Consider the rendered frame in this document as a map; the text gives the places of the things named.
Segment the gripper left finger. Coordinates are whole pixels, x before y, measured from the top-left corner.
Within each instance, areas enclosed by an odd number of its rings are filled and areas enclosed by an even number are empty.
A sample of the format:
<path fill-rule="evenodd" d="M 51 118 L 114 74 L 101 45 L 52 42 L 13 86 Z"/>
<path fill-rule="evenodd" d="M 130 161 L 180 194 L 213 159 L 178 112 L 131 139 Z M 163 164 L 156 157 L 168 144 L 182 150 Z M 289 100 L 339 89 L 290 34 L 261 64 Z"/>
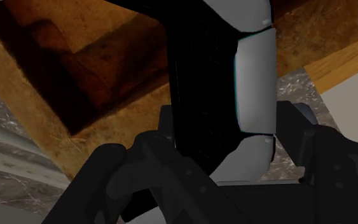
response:
<path fill-rule="evenodd" d="M 116 224 L 148 189 L 167 224 L 245 224 L 244 214 L 189 157 L 174 148 L 172 108 L 130 149 L 103 144 L 89 156 L 42 224 Z"/>

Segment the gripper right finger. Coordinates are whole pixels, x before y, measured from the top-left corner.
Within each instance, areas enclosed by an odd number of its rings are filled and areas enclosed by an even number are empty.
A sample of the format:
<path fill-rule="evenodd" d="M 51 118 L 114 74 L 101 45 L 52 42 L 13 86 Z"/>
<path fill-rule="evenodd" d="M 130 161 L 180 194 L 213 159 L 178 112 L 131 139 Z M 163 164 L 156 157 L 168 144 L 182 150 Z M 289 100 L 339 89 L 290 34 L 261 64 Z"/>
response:
<path fill-rule="evenodd" d="M 358 143 L 313 124 L 289 101 L 277 103 L 276 137 L 294 164 L 305 168 L 301 184 L 314 190 L 314 224 L 358 224 Z"/>

